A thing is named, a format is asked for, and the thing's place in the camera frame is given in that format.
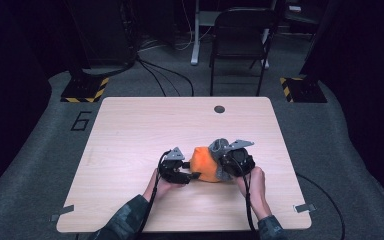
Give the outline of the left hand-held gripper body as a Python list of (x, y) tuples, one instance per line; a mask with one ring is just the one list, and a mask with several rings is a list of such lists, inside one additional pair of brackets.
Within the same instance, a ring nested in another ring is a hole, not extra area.
[(185, 157), (178, 147), (175, 147), (164, 153), (158, 164), (160, 176), (169, 183), (181, 184), (180, 173), (182, 164), (185, 162)]

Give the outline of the hazard-striped stand base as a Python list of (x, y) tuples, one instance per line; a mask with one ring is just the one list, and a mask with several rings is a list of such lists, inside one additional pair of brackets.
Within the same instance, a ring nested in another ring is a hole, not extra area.
[(303, 78), (280, 79), (283, 93), (290, 103), (326, 103), (327, 99), (318, 83)]
[(98, 102), (109, 82), (108, 78), (86, 77), (82, 80), (71, 79), (61, 94), (61, 102), (81, 103)]

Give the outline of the white desk frame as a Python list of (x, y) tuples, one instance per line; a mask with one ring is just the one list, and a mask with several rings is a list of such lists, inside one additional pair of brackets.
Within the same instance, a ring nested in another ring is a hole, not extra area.
[(194, 29), (193, 29), (193, 49), (190, 64), (192, 66), (197, 66), (199, 63), (199, 53), (200, 53), (200, 28), (204, 27), (213, 27), (216, 18), (220, 15), (220, 10), (209, 10), (204, 11), (200, 9), (201, 0), (195, 0), (195, 9), (194, 9)]

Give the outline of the person's right hand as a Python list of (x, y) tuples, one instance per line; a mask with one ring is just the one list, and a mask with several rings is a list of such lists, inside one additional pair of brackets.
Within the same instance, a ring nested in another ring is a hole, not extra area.
[(265, 199), (265, 175), (260, 167), (255, 167), (245, 177), (238, 177), (236, 184), (243, 196), (250, 194), (250, 205), (255, 212), (264, 211), (267, 206)]

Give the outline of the black cabinet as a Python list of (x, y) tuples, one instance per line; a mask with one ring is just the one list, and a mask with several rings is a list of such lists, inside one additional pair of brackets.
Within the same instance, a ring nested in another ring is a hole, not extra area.
[(128, 66), (136, 50), (127, 0), (72, 0), (87, 60), (92, 66)]

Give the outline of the grey tape strip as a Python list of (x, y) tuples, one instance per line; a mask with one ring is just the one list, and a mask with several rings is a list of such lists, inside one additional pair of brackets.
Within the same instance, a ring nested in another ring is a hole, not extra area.
[(316, 210), (316, 206), (314, 204), (294, 205), (293, 208), (297, 213), (312, 212)]
[(70, 213), (73, 210), (74, 210), (73, 205), (69, 205), (69, 206), (65, 206), (65, 207), (61, 208), (57, 213), (54, 213), (51, 215), (50, 222), (57, 222), (61, 215)]

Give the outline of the black folding chair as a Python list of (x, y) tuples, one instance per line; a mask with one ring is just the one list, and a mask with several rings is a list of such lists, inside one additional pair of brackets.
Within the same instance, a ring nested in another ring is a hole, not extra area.
[(256, 95), (260, 95), (265, 65), (278, 23), (277, 12), (267, 8), (234, 7), (216, 17), (209, 62), (210, 95), (214, 93), (217, 59), (252, 60), (250, 68), (259, 62), (261, 71)]

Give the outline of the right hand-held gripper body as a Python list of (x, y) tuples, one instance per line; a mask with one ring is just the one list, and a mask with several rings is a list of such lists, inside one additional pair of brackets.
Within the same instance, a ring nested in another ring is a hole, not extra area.
[(249, 174), (255, 167), (253, 156), (247, 151), (247, 147), (252, 146), (253, 142), (236, 140), (233, 143), (221, 148), (222, 155), (219, 163), (222, 169), (231, 176), (243, 177)]

